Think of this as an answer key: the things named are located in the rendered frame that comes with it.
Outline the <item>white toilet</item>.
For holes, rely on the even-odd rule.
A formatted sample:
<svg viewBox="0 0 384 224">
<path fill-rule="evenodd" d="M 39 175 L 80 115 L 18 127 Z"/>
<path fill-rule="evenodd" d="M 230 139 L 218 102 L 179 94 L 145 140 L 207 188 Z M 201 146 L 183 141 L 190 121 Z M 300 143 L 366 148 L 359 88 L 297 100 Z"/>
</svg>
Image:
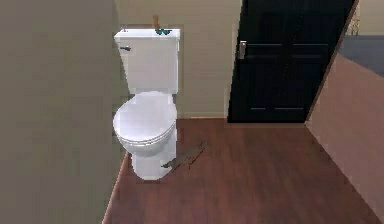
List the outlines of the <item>white toilet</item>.
<svg viewBox="0 0 384 224">
<path fill-rule="evenodd" d="M 176 158 L 179 43 L 181 31 L 122 29 L 114 35 L 132 97 L 113 117 L 120 144 L 131 155 L 134 173 L 159 180 Z"/>
</svg>

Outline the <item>black room door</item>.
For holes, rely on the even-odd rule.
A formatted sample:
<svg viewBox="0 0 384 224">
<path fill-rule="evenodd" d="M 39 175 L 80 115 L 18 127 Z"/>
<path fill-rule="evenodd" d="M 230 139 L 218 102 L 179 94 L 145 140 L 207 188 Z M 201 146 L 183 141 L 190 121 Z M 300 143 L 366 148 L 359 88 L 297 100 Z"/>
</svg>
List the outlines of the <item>black room door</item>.
<svg viewBox="0 0 384 224">
<path fill-rule="evenodd" d="M 305 122 L 356 1 L 242 0 L 228 121 Z"/>
</svg>

